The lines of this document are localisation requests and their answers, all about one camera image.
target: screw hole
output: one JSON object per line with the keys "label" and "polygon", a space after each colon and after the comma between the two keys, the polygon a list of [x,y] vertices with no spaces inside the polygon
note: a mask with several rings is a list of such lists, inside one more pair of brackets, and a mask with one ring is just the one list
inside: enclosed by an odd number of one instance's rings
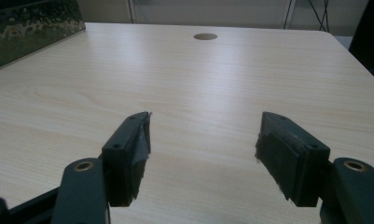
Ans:
{"label": "screw hole", "polygon": [[93,167],[93,162],[91,162],[91,161],[83,161],[83,162],[80,162],[79,164],[77,164],[74,167],[74,170],[77,171],[77,172],[82,172],[82,171],[89,170],[91,167]]}
{"label": "screw hole", "polygon": [[347,168],[352,169],[357,172],[365,172],[367,170],[367,167],[358,161],[345,161],[343,164]]}

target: round hole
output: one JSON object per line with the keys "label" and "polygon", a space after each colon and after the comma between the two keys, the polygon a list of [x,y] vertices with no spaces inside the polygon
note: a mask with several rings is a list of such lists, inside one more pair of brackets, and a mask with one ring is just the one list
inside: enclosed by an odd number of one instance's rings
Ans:
{"label": "round hole", "polygon": [[354,171],[365,172],[367,170],[367,167],[358,161],[345,161],[343,164]]}
{"label": "round hole", "polygon": [[121,144],[114,144],[113,147],[114,147],[114,148],[121,148],[122,145],[121,145]]}
{"label": "round hole", "polygon": [[218,36],[214,34],[198,34],[198,35],[194,35],[193,37],[199,40],[212,40],[212,39],[216,39]]}
{"label": "round hole", "polygon": [[74,170],[77,171],[77,172],[82,172],[82,171],[89,170],[91,167],[93,167],[93,162],[91,162],[91,161],[83,161],[83,162],[80,162],[79,164],[77,164],[74,167]]}

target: wooden table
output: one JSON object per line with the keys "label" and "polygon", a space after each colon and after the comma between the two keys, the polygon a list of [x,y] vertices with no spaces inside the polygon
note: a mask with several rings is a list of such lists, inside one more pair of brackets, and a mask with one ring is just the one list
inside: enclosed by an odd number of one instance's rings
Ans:
{"label": "wooden table", "polygon": [[374,166],[374,77],[333,36],[88,23],[0,69],[0,196],[13,207],[58,187],[140,111],[153,112],[152,154],[113,223],[319,223],[321,203],[296,208],[256,162],[263,111],[323,141],[332,161]]}

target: white wall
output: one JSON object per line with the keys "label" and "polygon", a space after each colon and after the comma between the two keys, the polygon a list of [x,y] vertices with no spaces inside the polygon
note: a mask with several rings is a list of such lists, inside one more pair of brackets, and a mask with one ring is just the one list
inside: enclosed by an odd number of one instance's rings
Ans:
{"label": "white wall", "polygon": [[[77,0],[85,21],[131,22],[129,0]],[[138,23],[283,28],[290,0],[133,0]],[[289,29],[318,30],[308,0],[296,0]],[[332,35],[352,36],[368,0],[329,0]],[[312,0],[320,15],[324,0]]]}

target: table surface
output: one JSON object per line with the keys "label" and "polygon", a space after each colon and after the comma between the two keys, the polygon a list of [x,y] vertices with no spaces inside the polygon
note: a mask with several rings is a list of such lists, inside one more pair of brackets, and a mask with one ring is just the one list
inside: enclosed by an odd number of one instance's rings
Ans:
{"label": "table surface", "polygon": [[331,161],[374,166],[374,77],[332,35],[88,23],[0,69],[0,196],[13,207],[58,187],[141,111],[152,154],[113,223],[319,223],[320,203],[295,207],[257,163],[263,111],[320,139]]}

